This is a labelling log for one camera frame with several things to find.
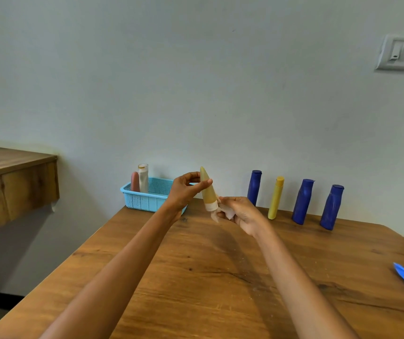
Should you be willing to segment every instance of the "blue bottle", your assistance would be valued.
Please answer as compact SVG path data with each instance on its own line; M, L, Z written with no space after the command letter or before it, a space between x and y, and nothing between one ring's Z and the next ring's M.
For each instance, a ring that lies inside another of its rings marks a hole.
M345 188L341 185L334 184L331 188L331 193L326 200L324 206L323 215L319 224L327 230L334 228L335 219L340 209L340 203L342 202L342 194Z
M301 188L299 188L298 197L296 198L295 209L291 216L291 219L297 224L304 224L307 208L309 208L309 203L312 197L312 187L314 186L314 182L314 180L307 178L302 180Z
M251 180L249 181L248 199L254 206L257 203L261 178L262 172L260 170L252 170Z

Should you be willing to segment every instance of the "plastic bottle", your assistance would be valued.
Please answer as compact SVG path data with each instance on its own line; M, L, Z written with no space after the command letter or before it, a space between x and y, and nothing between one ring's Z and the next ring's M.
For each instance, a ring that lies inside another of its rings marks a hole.
M345 188L341 185L333 184L328 199L326 200L326 205L324 206L323 215L321 216L319 224L327 230L334 228L344 189Z
M282 189L284 188L284 177L279 176L276 179L276 185L274 186L273 199L269 206L268 219L275 219L278 213L279 202L281 201Z
M301 188L299 188L298 197L296 198L293 215L291 216L291 219L297 224L304 224L307 208L309 208L309 203L311 202L314 182L315 181L312 179L305 178L302 180Z
M149 192L149 165L139 164L138 165L139 174L139 190L141 193Z
M201 166L201 181L207 181L210 177L206 173L203 166ZM205 204L205 209L207 211L215 211L218 209L218 200L216 198L215 189L213 185L207 189L202 190L203 203Z
M132 192L139 192L140 191L140 188L139 188L139 174L137 173L137 171L135 171L135 172L133 172L131 174L130 190Z
M254 206L257 203L257 196L259 195L261 178L262 172L260 170L252 170L251 179L249 181L248 199Z

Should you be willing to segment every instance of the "light switch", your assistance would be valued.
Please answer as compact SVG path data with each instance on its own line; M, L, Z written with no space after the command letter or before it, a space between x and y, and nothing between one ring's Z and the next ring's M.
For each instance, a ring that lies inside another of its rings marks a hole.
M386 35L376 69L404 70L404 36Z

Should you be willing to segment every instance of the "table surface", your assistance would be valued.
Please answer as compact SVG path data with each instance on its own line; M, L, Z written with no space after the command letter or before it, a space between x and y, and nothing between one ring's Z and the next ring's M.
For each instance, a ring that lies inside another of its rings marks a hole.
M37 338L151 213L121 209L0 321L0 338ZM276 232L363 338L404 338L404 238L338 220L330 232L279 211ZM297 338L261 252L194 199L166 235L112 338Z
M5 149L0 147L0 174L57 160L52 154Z

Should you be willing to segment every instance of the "plastic basket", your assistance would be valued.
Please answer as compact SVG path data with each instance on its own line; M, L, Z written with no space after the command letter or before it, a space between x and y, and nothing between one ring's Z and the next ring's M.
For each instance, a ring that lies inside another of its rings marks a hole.
M128 208L146 211L157 211L165 203L172 187L171 179L149 177L149 193L132 192L131 183L127 183L120 191L125 197L125 205Z

